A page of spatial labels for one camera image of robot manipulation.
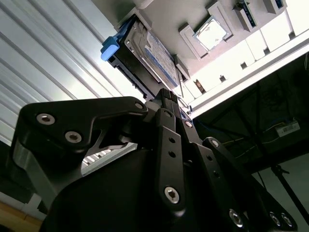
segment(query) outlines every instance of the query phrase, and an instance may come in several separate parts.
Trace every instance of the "corrugated metal wall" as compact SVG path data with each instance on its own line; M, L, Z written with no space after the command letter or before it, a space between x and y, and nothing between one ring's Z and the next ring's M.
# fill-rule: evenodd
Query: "corrugated metal wall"
M11 144L19 110L32 102L141 98L100 59L113 34L91 0L0 0L0 140Z

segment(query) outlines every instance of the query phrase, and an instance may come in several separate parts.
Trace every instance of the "hard drive label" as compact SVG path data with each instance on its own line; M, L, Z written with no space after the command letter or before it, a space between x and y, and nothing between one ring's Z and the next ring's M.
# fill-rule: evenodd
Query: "hard drive label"
M178 86L178 77L175 69L173 58L169 52L162 45L162 43L152 36L147 34L147 42L149 46L145 46L145 51L149 57L154 61L158 68L165 74L168 80L175 86Z

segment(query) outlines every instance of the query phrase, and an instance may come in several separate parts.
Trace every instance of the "wooden surface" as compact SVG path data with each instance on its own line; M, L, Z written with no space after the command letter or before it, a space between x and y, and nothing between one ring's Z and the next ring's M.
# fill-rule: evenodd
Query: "wooden surface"
M0 224L16 232L37 232L42 222L0 202Z

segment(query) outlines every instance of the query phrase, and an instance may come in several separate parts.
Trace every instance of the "bolt hole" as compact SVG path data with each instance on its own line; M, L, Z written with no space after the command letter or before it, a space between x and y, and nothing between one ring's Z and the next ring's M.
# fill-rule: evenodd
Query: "bolt hole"
M42 121L50 122L50 118L48 116L42 116Z
M169 190L168 193L169 193L169 196L170 196L171 198L174 199L174 198L176 197L176 194L174 193L173 190Z
M74 135L74 134L71 134L69 136L69 138L72 139L72 140L78 140L78 137L76 135Z
M176 141L173 138L169 138L169 141L174 144Z
M206 156L207 157L207 159L209 160L209 161L212 161L212 157L211 156Z
M169 156L171 156L172 158L175 158L175 157L176 157L175 153L172 152L172 151L169 151Z
M217 178L220 177L219 173L217 173L216 171L213 171L213 174L214 174L214 176L217 177Z

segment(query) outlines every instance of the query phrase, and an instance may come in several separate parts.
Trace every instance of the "silver screw head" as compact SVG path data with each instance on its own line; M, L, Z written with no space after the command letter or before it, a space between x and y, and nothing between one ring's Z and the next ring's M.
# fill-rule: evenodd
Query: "silver screw head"
M141 104L139 104L138 102L135 103L135 106L136 106L137 108L139 108L139 109L142 109L142 108L143 108L143 106L142 106Z
M291 222L291 220L284 213L282 213L281 216L283 220L286 222L286 224L288 224L289 227L293 226L293 223Z
M68 142L73 144L79 143L82 140L82 136L75 131L69 131L64 136Z
M218 147L218 146L219 146L219 144L218 144L218 142L217 142L217 141L212 140L211 142L212 142L212 144L214 144L216 147Z
M191 124L191 122L189 122L189 121L185 121L184 123L185 123L185 125L186 125L187 127L189 127L189 128L192 128L192 127L193 127L192 124Z
M179 194L176 191L176 189L172 188L172 187L166 187L164 189L164 193L165 196L167 197L167 199L173 203L173 204L177 204L179 202Z
M242 219L241 219L240 215L238 213L236 213L236 211L234 209L230 209L229 215L230 215L230 218L232 219L232 221L234 222L234 224L237 227L239 227L239 228L243 227Z
M37 115L37 121L44 125L52 125L55 123L55 118L49 114Z
M276 217L276 215L273 212L270 212L269 215L277 226L281 226L279 219Z

